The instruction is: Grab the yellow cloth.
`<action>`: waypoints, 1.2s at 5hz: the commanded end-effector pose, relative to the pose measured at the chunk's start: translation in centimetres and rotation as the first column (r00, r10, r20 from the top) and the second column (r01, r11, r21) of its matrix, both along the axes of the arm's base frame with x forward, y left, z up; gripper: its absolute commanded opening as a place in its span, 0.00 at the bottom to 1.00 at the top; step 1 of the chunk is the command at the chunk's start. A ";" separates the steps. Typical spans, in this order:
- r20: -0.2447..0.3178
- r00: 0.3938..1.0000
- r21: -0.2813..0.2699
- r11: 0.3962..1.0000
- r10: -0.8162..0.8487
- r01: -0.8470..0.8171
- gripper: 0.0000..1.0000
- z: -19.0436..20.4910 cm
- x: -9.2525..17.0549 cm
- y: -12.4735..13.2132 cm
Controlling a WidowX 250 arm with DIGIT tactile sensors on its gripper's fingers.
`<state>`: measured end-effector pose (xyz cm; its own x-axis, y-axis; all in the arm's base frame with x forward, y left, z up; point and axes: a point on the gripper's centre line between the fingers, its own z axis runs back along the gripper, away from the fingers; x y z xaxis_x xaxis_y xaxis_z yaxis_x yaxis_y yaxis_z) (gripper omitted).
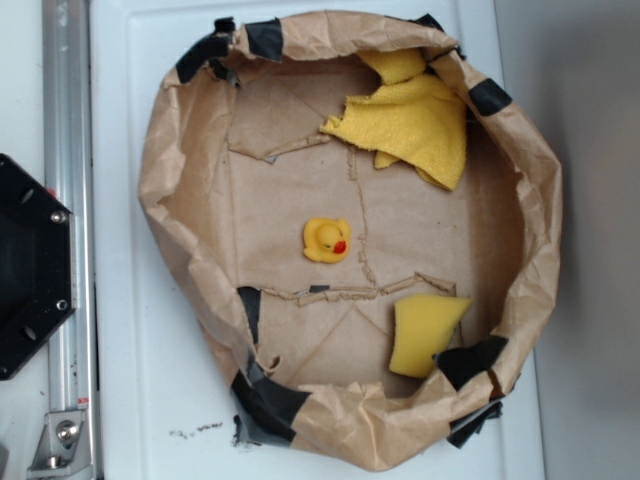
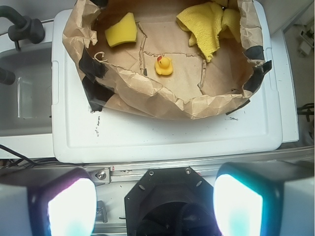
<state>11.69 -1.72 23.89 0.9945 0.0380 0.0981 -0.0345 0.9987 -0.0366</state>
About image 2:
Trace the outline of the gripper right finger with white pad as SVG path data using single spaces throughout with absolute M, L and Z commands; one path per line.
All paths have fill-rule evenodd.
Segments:
M 224 236 L 313 236 L 315 165 L 224 163 L 215 180 L 213 204 Z

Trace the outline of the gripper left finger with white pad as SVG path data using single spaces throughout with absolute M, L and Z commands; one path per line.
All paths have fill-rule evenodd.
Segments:
M 0 171 L 2 236 L 90 236 L 96 188 L 79 167 Z

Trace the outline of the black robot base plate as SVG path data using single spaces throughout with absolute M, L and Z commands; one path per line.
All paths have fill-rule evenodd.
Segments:
M 125 196 L 129 236 L 219 236 L 213 186 L 191 167 L 149 169 Z

